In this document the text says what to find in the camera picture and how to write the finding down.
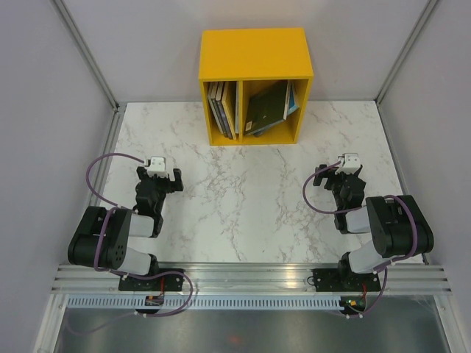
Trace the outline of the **yellow notebook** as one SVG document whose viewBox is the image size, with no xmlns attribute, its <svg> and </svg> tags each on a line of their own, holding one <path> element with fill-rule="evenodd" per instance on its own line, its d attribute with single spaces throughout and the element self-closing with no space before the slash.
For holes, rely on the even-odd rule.
<svg viewBox="0 0 471 353">
<path fill-rule="evenodd" d="M 236 83 L 234 81 L 225 82 L 222 94 L 222 105 L 230 129 L 230 136 L 233 140 L 237 138 L 235 127 L 235 87 Z"/>
</svg>

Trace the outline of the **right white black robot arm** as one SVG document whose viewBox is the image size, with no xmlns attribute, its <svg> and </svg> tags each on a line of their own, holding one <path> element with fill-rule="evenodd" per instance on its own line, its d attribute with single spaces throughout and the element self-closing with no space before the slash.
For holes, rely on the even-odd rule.
<svg viewBox="0 0 471 353">
<path fill-rule="evenodd" d="M 367 289 L 379 291 L 379 270 L 398 261 L 431 252 L 433 232 L 411 195 L 365 197 L 361 167 L 345 173 L 338 163 L 319 165 L 310 177 L 314 187 L 325 182 L 333 194 L 336 229 L 344 235 L 369 233 L 371 240 L 346 252 L 334 268 L 313 271 L 320 292 Z"/>
</svg>

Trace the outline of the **clear plastic file folder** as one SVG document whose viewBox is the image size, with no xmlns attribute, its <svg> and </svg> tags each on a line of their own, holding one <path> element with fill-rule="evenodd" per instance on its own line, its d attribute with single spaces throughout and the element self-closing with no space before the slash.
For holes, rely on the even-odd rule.
<svg viewBox="0 0 471 353">
<path fill-rule="evenodd" d="M 235 133 L 239 134 L 239 94 L 238 94 L 238 81 L 235 82 L 234 86 L 234 110 L 235 110 Z"/>
</svg>

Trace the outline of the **green Alice Wonderland book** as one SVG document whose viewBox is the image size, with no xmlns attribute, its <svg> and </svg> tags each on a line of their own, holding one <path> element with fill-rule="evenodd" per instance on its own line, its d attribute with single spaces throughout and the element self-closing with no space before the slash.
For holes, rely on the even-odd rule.
<svg viewBox="0 0 471 353">
<path fill-rule="evenodd" d="M 244 135 L 284 122 L 288 110 L 288 80 L 280 80 L 249 100 Z"/>
</svg>

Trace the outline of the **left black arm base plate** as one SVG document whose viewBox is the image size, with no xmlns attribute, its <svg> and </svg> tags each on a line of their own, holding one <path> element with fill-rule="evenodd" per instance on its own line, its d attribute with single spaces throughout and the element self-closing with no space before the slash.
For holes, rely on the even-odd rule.
<svg viewBox="0 0 471 353">
<path fill-rule="evenodd" d="M 121 292 L 179 292 L 182 290 L 185 271 L 181 268 L 161 268 L 157 279 L 120 279 L 118 290 Z"/>
</svg>

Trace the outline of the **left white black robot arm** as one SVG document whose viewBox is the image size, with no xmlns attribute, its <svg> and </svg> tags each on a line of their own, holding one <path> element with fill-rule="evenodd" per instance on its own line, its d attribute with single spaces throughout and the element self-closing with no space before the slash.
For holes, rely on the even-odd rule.
<svg viewBox="0 0 471 353">
<path fill-rule="evenodd" d="M 171 178 L 141 166 L 137 174 L 139 183 L 132 209 L 90 206 L 85 210 L 69 243 L 68 261 L 133 278 L 144 290 L 154 290 L 161 281 L 157 258 L 133 249 L 129 240 L 159 236 L 166 196 L 184 190 L 182 172 L 175 168 Z"/>
</svg>

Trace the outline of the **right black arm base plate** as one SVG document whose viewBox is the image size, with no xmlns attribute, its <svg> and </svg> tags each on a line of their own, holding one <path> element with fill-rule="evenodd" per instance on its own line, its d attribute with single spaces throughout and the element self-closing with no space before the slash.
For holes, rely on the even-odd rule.
<svg viewBox="0 0 471 353">
<path fill-rule="evenodd" d="M 377 274 L 340 274 L 334 268 L 316 268 L 312 271 L 312 283 L 317 292 L 379 292 L 381 283 Z"/>
</svg>

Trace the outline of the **blue 20000 Leagues book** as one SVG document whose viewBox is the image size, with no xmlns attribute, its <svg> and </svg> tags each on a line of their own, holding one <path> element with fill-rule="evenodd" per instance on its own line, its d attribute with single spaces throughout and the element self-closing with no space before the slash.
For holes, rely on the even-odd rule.
<svg viewBox="0 0 471 353">
<path fill-rule="evenodd" d="M 286 116 L 291 115 L 299 109 L 299 99 L 297 97 L 296 85 L 293 81 L 289 82 L 288 110 Z"/>
</svg>

